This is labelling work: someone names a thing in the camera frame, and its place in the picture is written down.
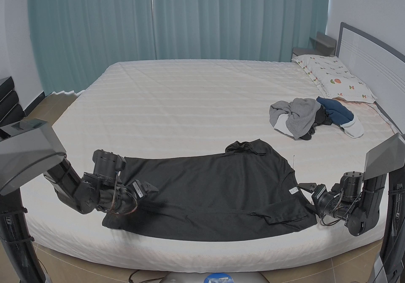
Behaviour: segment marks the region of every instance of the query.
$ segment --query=gray headboard frame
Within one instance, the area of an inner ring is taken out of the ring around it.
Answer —
[[[389,46],[388,44],[386,44],[385,42],[382,42],[381,40],[377,39],[376,37],[373,37],[372,35],[359,30],[351,25],[348,25],[344,22],[342,22],[340,24],[340,31],[339,31],[339,39],[338,39],[338,43],[337,43],[337,49],[336,49],[336,56],[339,57],[339,53],[340,53],[340,48],[341,48],[341,43],[342,43],[342,34],[343,34],[343,29],[347,29],[349,31],[352,31],[358,35],[360,35],[361,37],[366,38],[367,40],[377,44],[379,47],[382,47],[383,49],[387,50],[389,53],[391,53],[392,55],[394,55],[395,57],[397,57],[398,59],[400,59],[401,61],[403,61],[405,63],[405,55],[400,53],[398,50],[394,49],[393,47]],[[390,118],[390,116],[384,111],[384,109],[376,102],[376,105],[378,107],[378,109],[382,112],[382,114],[384,114],[384,116],[386,118],[388,118],[388,120],[390,120],[390,122],[392,122],[397,129],[399,129],[399,127],[395,124],[395,122]]]

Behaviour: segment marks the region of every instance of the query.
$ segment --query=fitted sheet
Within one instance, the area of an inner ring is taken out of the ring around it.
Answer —
[[[226,60],[132,61],[111,65],[54,124],[81,176],[96,149],[128,157],[170,158],[224,152],[238,140],[262,139],[284,156],[299,182],[331,189],[344,172],[363,171],[367,151],[393,132],[366,103],[344,103],[365,134],[348,137],[321,125],[310,141],[293,140],[269,123],[269,106],[319,91],[296,63]],[[22,187],[31,235],[48,248],[96,263],[177,272],[238,272],[314,263],[383,236],[380,220],[353,237],[343,222],[319,223],[283,236],[240,242],[190,242],[141,236],[101,225],[104,213],[81,215],[62,204],[38,176]]]

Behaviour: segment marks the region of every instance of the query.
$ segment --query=robot logo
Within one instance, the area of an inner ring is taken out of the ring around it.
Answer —
[[[214,273],[204,280],[204,283],[235,283],[233,278],[225,273]]]

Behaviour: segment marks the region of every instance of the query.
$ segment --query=tile floor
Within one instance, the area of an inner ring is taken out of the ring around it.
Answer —
[[[74,102],[73,94],[52,94],[46,97],[28,116],[54,123]],[[367,282],[374,258],[381,248],[381,240],[342,255],[297,268],[263,272],[270,283],[350,283]],[[133,270],[106,266],[58,253],[34,243],[39,260],[48,270],[53,283],[114,283],[128,282]],[[141,270],[134,282],[162,277],[165,272]],[[0,247],[0,282],[18,283],[3,246]]]

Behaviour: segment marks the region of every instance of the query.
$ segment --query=gray sweater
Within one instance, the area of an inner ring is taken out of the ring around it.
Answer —
[[[294,139],[306,134],[315,121],[315,115],[321,104],[312,98],[294,98],[290,103],[278,101],[270,105],[270,123],[274,127],[281,114],[289,115],[286,126],[291,131]]]

